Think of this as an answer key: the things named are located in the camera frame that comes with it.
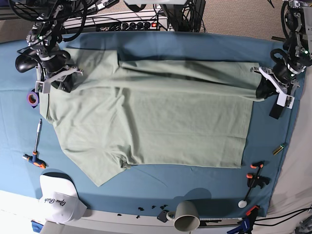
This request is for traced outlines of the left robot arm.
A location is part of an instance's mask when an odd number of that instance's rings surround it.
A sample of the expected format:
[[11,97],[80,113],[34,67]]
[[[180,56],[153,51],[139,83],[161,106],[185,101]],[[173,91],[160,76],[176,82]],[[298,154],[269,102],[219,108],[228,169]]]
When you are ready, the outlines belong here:
[[282,49],[270,52],[274,67],[252,67],[251,72],[262,76],[256,92],[258,98],[277,95],[270,116],[279,118],[284,108],[291,109],[294,93],[299,87],[297,76],[312,65],[312,2],[310,0],[285,0],[281,8],[284,38]]

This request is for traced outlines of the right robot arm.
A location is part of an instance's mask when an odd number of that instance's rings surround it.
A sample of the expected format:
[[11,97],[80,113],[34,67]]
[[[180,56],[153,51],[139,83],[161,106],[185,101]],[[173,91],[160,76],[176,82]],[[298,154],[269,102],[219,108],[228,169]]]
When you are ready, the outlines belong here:
[[76,39],[83,31],[87,18],[87,2],[82,1],[82,20],[77,32],[69,37],[62,37],[64,22],[75,15],[68,0],[58,0],[51,8],[50,14],[41,13],[34,19],[34,25],[26,37],[28,46],[17,51],[15,67],[19,73],[38,68],[35,91],[49,93],[50,88],[70,93],[74,87],[73,74],[80,73],[77,66],[69,64],[71,55],[59,47],[59,43]]

